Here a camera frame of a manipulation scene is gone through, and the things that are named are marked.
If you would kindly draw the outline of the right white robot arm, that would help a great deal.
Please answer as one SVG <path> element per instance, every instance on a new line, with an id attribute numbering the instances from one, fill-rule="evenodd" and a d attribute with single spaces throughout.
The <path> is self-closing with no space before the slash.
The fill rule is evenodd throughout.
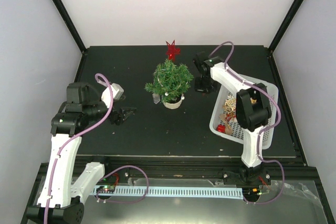
<path id="1" fill-rule="evenodd" d="M 250 184 L 262 171 L 262 137 L 272 117 L 271 105 L 277 102 L 267 92 L 263 83 L 253 83 L 236 73 L 220 57 L 207 58 L 203 53 L 197 54 L 193 62 L 201 74 L 196 78 L 195 90 L 210 93 L 217 82 L 236 98 L 236 120 L 244 130 L 243 167 L 238 171 L 239 179 Z"/>

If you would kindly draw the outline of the clear battery box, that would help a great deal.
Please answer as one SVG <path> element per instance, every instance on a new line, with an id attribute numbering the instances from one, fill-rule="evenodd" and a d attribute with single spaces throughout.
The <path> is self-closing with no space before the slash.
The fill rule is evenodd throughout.
<path id="1" fill-rule="evenodd" d="M 161 102 L 161 96 L 157 93 L 153 93 L 152 94 L 152 97 L 153 97 L 153 102 L 154 104 L 158 104 Z"/>

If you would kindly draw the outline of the red star ornament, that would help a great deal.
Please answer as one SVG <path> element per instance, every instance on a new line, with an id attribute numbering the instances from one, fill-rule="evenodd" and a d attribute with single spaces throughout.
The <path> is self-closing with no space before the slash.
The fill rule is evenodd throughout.
<path id="1" fill-rule="evenodd" d="M 176 47 L 175 40 L 173 40 L 171 43 L 166 41 L 166 45 L 167 45 L 166 55 L 168 56 L 168 59 L 171 61 L 175 61 L 176 56 L 181 53 L 181 49 Z"/>

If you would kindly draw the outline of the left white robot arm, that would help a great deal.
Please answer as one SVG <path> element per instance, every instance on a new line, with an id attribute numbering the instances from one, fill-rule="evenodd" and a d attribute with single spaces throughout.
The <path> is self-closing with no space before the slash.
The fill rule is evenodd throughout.
<path id="1" fill-rule="evenodd" d="M 86 164 L 81 175 L 72 181 L 82 132 L 88 125 L 101 124 L 106 119 L 120 125 L 136 111 L 135 108 L 113 108 L 112 102 L 124 99 L 124 90 L 116 83 L 103 86 L 102 93 L 86 82 L 67 86 L 67 98 L 51 121 L 48 171 L 37 203 L 27 208 L 29 220 L 35 223 L 81 223 L 85 202 L 97 182 L 106 182 L 112 177 L 112 167 L 104 158 L 99 158 Z"/>

